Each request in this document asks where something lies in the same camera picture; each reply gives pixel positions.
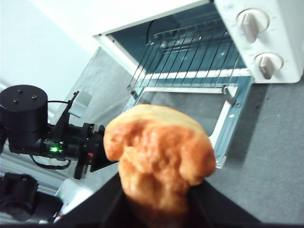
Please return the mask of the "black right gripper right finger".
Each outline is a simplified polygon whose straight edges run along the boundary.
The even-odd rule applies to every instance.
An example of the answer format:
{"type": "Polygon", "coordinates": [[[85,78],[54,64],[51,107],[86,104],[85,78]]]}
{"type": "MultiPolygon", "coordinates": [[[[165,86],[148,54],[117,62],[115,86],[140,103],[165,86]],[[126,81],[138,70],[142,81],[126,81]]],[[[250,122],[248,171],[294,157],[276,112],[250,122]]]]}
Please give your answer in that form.
{"type": "Polygon", "coordinates": [[[263,223],[207,181],[188,193],[187,228],[261,228],[263,223]]]}

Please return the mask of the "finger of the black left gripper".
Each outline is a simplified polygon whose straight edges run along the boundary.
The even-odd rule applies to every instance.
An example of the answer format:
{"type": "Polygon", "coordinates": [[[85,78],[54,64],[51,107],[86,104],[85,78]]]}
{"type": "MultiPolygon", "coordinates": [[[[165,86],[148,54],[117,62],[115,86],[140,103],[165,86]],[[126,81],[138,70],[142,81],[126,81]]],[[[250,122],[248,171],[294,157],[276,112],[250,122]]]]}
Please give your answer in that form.
{"type": "Polygon", "coordinates": [[[108,160],[104,149],[104,131],[95,131],[92,136],[93,148],[91,153],[93,154],[90,172],[95,172],[112,164],[116,161],[108,160]]]}

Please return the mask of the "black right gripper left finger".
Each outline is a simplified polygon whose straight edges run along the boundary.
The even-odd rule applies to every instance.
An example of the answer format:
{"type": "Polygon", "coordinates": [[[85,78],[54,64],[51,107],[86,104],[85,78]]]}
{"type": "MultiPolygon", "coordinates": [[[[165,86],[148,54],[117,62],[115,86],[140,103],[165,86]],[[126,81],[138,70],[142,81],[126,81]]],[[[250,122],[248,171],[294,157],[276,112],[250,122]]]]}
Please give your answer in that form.
{"type": "Polygon", "coordinates": [[[64,215],[57,228],[131,228],[133,214],[128,208],[118,174],[100,190],[64,215]]]}

